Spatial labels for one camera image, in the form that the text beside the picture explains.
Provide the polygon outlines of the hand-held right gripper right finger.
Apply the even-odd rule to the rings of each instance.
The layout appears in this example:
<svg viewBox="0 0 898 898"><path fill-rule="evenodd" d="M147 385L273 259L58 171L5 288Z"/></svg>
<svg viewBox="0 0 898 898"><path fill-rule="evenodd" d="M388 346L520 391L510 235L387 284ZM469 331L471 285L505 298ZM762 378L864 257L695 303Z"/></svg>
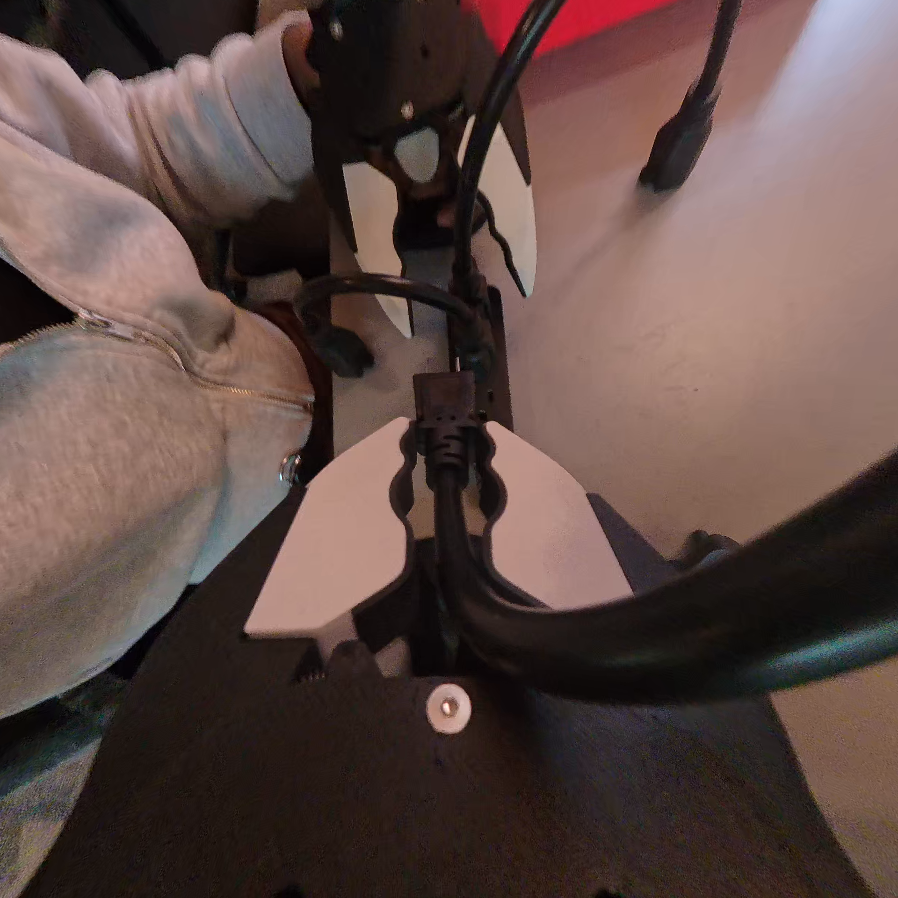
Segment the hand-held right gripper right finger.
<svg viewBox="0 0 898 898"><path fill-rule="evenodd" d="M503 427L485 424L480 510L488 567L552 611L630 597L610 541L576 479Z"/></svg>

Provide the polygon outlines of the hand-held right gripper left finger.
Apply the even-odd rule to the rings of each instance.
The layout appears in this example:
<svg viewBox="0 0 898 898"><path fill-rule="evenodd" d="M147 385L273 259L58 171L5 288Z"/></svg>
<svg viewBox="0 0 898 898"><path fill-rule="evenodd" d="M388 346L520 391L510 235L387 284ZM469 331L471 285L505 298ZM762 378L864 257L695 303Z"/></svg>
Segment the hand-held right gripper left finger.
<svg viewBox="0 0 898 898"><path fill-rule="evenodd" d="M339 455L309 483L253 610L249 638L358 638L353 611L398 583L410 541L408 511L390 489L408 470L396 418Z"/></svg>

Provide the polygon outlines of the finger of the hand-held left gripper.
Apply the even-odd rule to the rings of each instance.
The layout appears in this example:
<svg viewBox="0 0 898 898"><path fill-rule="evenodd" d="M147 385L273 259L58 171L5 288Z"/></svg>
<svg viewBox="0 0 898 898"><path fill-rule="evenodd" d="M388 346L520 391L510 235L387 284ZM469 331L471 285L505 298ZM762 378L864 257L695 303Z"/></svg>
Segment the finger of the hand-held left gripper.
<svg viewBox="0 0 898 898"><path fill-rule="evenodd" d="M365 162L342 166L355 242L355 260L366 274L403 276L394 244L398 195L393 181Z"/></svg>
<svg viewBox="0 0 898 898"><path fill-rule="evenodd" d="M478 191L492 214L491 233L500 247L507 272L523 297L536 279L537 236L533 188L525 179L502 125L489 144Z"/></svg>

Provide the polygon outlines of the black power strip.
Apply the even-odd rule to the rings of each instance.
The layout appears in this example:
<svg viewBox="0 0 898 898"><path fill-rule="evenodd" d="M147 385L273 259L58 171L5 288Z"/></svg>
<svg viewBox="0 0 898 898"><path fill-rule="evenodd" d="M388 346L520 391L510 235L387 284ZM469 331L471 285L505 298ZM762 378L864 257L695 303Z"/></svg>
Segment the black power strip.
<svg viewBox="0 0 898 898"><path fill-rule="evenodd" d="M506 332L500 290L480 274L472 273L465 284L466 299L474 324L468 326L452 313L446 316L444 343L448 360L434 372L414 375L415 410L418 421L426 419L420 383L436 377L454 378L460 371L474 377L472 409L483 422L493 421L514 431L511 390L507 368Z"/></svg>

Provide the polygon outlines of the red plastic bin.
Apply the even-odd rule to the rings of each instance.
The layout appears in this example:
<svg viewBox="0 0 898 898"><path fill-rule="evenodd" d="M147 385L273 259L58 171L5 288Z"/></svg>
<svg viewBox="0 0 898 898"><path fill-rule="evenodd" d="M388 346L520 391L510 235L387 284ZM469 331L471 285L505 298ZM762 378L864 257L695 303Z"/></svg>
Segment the red plastic bin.
<svg viewBox="0 0 898 898"><path fill-rule="evenodd" d="M474 9L497 51L502 52L531 1L462 1ZM575 45L674 1L567 1L541 39L533 58Z"/></svg>

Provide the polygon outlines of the person's left hand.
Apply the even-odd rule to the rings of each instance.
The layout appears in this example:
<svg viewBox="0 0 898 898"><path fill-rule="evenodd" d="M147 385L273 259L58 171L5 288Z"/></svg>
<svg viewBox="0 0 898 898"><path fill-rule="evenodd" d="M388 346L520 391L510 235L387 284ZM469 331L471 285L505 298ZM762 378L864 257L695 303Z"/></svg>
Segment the person's left hand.
<svg viewBox="0 0 898 898"><path fill-rule="evenodd" d="M281 38L286 73L301 103L320 87L319 73L307 57L311 37L311 20L306 16L286 27Z"/></svg>

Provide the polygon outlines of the person's grey hoodie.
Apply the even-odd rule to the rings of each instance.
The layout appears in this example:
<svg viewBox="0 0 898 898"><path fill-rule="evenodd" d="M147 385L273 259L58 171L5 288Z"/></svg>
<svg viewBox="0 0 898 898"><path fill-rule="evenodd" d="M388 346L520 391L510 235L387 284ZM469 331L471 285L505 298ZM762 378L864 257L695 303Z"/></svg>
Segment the person's grey hoodie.
<svg viewBox="0 0 898 898"><path fill-rule="evenodd" d="M2 346L2 719L113 665L286 495L313 391L135 196L2 203L15 274L73 320Z"/></svg>

